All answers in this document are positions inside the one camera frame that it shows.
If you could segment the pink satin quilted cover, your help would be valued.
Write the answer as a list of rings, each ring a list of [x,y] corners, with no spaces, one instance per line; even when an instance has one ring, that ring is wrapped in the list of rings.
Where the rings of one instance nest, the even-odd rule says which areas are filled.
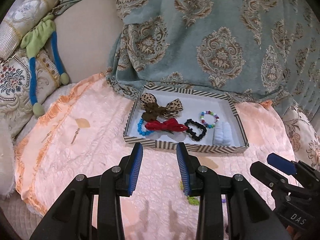
[[[16,190],[23,201],[44,215],[77,174],[102,174],[132,147],[123,130],[133,102],[115,93],[101,74],[57,89],[44,103],[46,114],[31,119],[17,138]],[[271,191],[250,175],[256,161],[270,153],[295,158],[285,127],[273,108],[257,103],[237,105],[249,148],[240,154],[197,157],[219,174],[242,174],[274,207]],[[73,144],[74,133],[80,128]],[[41,142],[48,132],[53,135]],[[144,148],[137,188],[121,200],[126,239],[194,239],[199,208],[180,188],[175,151]]]

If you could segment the teal damask blanket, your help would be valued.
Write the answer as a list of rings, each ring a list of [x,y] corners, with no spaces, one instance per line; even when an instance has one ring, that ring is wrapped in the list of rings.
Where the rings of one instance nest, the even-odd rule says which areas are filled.
[[[65,15],[83,0],[60,0]],[[114,90],[144,85],[272,100],[283,115],[319,109],[319,20],[306,0],[116,0],[122,22],[107,64]]]

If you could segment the black scrunchie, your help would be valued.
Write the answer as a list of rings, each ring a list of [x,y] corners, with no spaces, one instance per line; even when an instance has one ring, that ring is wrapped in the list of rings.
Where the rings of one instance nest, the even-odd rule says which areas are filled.
[[[187,127],[186,133],[193,141],[201,141],[207,134],[207,128],[192,119],[188,119],[184,125]]]

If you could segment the beige pillow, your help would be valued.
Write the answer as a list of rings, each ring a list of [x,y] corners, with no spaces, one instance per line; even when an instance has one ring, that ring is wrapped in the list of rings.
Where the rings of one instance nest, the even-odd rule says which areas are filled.
[[[82,0],[54,22],[59,56],[71,83],[107,71],[123,28],[116,0]]]

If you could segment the striped cardboard tray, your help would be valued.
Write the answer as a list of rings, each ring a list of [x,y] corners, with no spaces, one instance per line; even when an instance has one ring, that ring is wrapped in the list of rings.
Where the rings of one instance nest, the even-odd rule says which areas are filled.
[[[220,118],[220,121],[229,123],[231,132],[230,145],[214,144],[214,129],[207,129],[207,133],[200,141],[195,141],[185,132],[165,131],[153,132],[150,135],[139,134],[138,123],[144,112],[141,98],[144,94],[150,93],[155,96],[159,106],[165,107],[167,103],[179,99],[183,110],[175,117],[178,123],[184,124],[188,119],[201,122],[201,113],[212,111]],[[134,144],[140,142],[144,146],[174,150],[179,142],[183,142],[189,151],[201,153],[236,154],[244,152],[249,143],[243,128],[240,116],[230,97],[222,94],[203,92],[200,90],[144,86],[136,96],[127,119],[123,138],[126,143]]]

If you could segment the leopard print hair bow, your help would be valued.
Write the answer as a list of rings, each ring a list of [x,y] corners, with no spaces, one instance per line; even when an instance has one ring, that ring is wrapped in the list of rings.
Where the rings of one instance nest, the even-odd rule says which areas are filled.
[[[140,102],[142,109],[144,109],[142,119],[146,122],[155,121],[159,116],[165,119],[174,118],[183,111],[180,99],[175,99],[163,107],[157,103],[157,99],[153,94],[144,93],[140,97]]]

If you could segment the green blue plush toy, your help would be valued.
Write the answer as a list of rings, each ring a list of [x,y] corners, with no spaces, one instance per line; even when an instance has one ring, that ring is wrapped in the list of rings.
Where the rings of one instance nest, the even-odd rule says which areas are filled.
[[[49,39],[51,39],[51,47],[54,62],[57,68],[57,72],[60,75],[60,82],[63,85],[69,84],[69,76],[62,66],[60,55],[57,48],[57,32],[53,19],[53,14],[45,16],[42,20],[40,20],[38,25],[33,30],[25,34],[21,42],[21,48],[26,49],[27,57],[29,59],[31,73],[29,98],[33,107],[33,114],[37,118],[43,116],[45,111],[43,106],[38,102],[36,96],[36,56]]]

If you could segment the white fluffy scrunchie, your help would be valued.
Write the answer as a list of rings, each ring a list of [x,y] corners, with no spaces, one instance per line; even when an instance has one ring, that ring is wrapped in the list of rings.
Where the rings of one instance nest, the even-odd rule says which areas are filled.
[[[228,122],[218,121],[214,128],[213,145],[230,146],[232,130]]]

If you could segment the red velvet hair bow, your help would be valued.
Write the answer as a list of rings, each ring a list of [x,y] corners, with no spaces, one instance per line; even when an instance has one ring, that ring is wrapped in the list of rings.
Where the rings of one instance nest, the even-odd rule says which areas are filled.
[[[185,132],[188,127],[180,124],[175,118],[171,118],[164,122],[158,120],[147,122],[145,128],[150,131],[167,131],[167,132]]]

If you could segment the cream bolster pillow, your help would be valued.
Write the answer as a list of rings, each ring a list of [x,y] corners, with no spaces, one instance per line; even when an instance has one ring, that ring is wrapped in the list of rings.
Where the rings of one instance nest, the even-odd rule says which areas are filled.
[[[1,22],[1,60],[7,60],[27,32],[58,4],[59,0],[24,0]]]

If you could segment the embroidered floral cushion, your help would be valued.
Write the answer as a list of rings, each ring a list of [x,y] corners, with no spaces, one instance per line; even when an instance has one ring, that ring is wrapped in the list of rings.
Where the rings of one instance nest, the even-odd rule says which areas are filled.
[[[36,56],[36,97],[43,103],[60,86],[60,74],[45,50]],[[14,138],[28,123],[33,114],[29,98],[31,73],[26,50],[18,49],[6,64],[1,66],[1,117],[8,123]]]

